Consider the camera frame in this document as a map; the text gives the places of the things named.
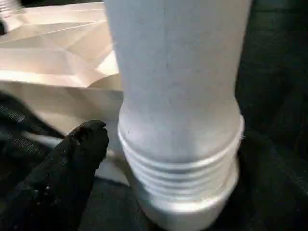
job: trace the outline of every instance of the ridged groove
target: ridged groove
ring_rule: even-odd
[[[241,125],[234,139],[220,152],[204,160],[189,163],[162,163],[134,151],[121,135],[126,158],[135,177],[151,194],[178,199],[209,196],[225,182],[240,143],[244,128]]]

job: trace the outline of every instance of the white plastic tube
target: white plastic tube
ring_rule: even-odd
[[[106,0],[122,75],[118,134],[149,218],[197,231],[238,178],[234,85],[250,0]]]

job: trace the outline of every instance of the white plastic part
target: white plastic part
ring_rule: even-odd
[[[17,14],[20,10],[18,0],[0,0],[0,20],[5,22],[7,31],[18,28],[21,25]]]
[[[106,0],[129,182],[170,231],[211,225],[238,178],[234,97],[250,0]]]

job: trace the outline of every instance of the dark cloth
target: dark cloth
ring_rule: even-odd
[[[5,24],[2,20],[0,20],[0,36],[6,33]]]
[[[51,148],[24,137],[24,131],[64,138],[22,102],[0,92],[0,200],[51,151]]]
[[[77,4],[86,2],[96,2],[94,0],[21,0],[21,4],[25,7],[38,7],[38,6],[56,6],[66,4]]]
[[[209,231],[308,230],[307,13],[306,0],[254,1],[236,84],[240,178]],[[129,187],[100,179],[79,228],[161,230]]]

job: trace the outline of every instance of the white faceted object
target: white faceted object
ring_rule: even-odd
[[[170,231],[211,225],[236,185],[234,97],[250,0],[106,0],[129,182]]]
[[[0,80],[89,87],[118,73],[116,60],[105,64],[114,55],[101,2],[25,8],[4,21]]]

